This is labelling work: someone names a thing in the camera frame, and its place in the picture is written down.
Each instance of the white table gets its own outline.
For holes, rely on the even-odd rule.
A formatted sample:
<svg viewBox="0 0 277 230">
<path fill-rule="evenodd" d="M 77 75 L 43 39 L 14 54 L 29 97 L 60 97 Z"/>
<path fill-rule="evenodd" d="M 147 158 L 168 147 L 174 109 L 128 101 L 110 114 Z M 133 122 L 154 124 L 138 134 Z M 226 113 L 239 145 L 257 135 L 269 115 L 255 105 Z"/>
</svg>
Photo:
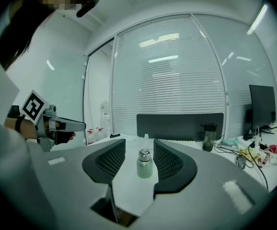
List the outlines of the white table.
<svg viewBox="0 0 277 230">
<path fill-rule="evenodd" d="M 153 158 L 153 139 L 146 141 L 137 136 L 122 135 L 112 139 L 126 139 L 126 159 L 113 180 L 113 194 L 115 204 L 120 209 L 136 216 L 141 216 L 143 212 L 153 202 L 153 188 L 158 182 L 158 171 L 153 163 L 153 174 L 150 178 L 142 179 L 137 175 L 137 159 L 141 149 L 149 149 Z M 245 148 L 251 144 L 251 141 L 244 141 L 238 138 L 240 145 Z M 274 135 L 262 134 L 262 143 L 267 145 L 277 145 L 277 132 Z M 105 138 L 96 143 L 111 140 Z M 202 150 L 202 142 L 195 142 L 191 147 Z M 235 155 L 228 153 L 218 153 L 215 149 L 212 153 L 218 154 L 229 161 L 235 163 Z M 252 176 L 256 181 L 266 187 L 265 180 L 259 169 L 245 167 L 244 171 Z M 269 191 L 277 186 L 277 165 L 268 165 L 262 168 L 268 182 Z"/>
</svg>

